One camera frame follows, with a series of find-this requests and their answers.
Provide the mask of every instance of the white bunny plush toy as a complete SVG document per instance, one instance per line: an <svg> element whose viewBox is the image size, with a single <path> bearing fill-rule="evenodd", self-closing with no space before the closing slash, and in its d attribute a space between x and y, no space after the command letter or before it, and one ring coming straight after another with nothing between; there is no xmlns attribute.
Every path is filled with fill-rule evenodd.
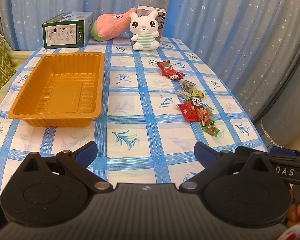
<svg viewBox="0 0 300 240"><path fill-rule="evenodd" d="M135 12L129 14L131 18L130 31L134 34L131 38L136 41L133 45L135 50L151 50L159 48L159 42L155 40L159 36L158 23L155 18L158 16L158 11L153 10L148 16L141 16Z"/></svg>

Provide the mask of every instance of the candy wrapper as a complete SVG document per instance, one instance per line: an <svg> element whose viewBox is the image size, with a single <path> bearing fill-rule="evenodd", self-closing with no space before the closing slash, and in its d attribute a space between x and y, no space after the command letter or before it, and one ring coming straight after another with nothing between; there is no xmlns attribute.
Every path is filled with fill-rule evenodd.
<svg viewBox="0 0 300 240"><path fill-rule="evenodd" d="M201 97L202 99L205 99L205 98L206 98L206 95L205 95L204 92L201 92L201 91L199 91L199 90L197 90L197 89L195 89L195 88L192 90L191 95L193 95L193 96L199 96L199 97Z"/></svg>
<svg viewBox="0 0 300 240"><path fill-rule="evenodd" d="M188 96L191 95L194 86L194 83L184 80L184 82L181 84L181 87L177 90L177 95L187 99Z"/></svg>
<svg viewBox="0 0 300 240"><path fill-rule="evenodd" d="M168 76L168 75L175 75L176 74L176 71L172 68L169 60L157 62L157 65L162 70L162 72L161 72L162 76Z"/></svg>
<svg viewBox="0 0 300 240"><path fill-rule="evenodd" d="M188 122L197 122L198 121L198 115L194 109L194 106L190 104L189 102L185 102L184 104L178 104L184 118Z"/></svg>
<svg viewBox="0 0 300 240"><path fill-rule="evenodd" d="M187 101L194 106L201 129L206 133L217 137L220 130L215 127L216 122L210 119L209 112L203 107L201 97L192 95L188 97Z"/></svg>
<svg viewBox="0 0 300 240"><path fill-rule="evenodd" d="M167 77L172 80L180 80L183 79L184 76L185 75L182 72L178 71L174 75L168 75Z"/></svg>

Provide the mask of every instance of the bunny ear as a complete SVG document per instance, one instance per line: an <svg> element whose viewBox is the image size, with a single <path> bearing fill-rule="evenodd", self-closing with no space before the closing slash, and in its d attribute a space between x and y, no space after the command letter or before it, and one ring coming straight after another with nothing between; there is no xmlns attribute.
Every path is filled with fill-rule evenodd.
<svg viewBox="0 0 300 240"><path fill-rule="evenodd" d="M151 13L149 13L149 16L152 16L153 18L156 18L158 16L158 11L157 10L153 10Z"/></svg>
<svg viewBox="0 0 300 240"><path fill-rule="evenodd" d="M130 19L134 19L134 18L138 18L138 15L135 12L132 12L131 14L129 14Z"/></svg>

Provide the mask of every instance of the table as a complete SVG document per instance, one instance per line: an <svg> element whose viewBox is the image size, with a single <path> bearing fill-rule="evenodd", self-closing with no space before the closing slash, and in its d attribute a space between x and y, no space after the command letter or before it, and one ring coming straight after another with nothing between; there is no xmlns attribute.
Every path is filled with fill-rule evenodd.
<svg viewBox="0 0 300 240"><path fill-rule="evenodd" d="M7 118L24 81L44 54L105 52L102 115L86 128L31 127ZM204 104L220 129L217 138L186 122L177 104L179 81L161 76L156 62L170 60L176 71L206 93ZM89 170L117 182L169 183L178 187L204 169L194 157L202 141L217 151L238 145L266 151L250 119L226 85L181 40L161 38L159 49L134 51L128 34L113 40L89 40L85 48L39 48L15 75L0 105L0 192L28 152L42 156L76 150L96 141L98 157Z"/></svg>

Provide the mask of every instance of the green striped shirt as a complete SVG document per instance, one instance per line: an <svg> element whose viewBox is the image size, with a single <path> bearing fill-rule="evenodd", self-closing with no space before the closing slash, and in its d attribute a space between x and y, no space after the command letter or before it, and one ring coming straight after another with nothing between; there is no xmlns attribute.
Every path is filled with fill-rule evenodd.
<svg viewBox="0 0 300 240"><path fill-rule="evenodd" d="M143 48L150 48L150 44L154 41L152 33L139 34L137 42L140 42Z"/></svg>

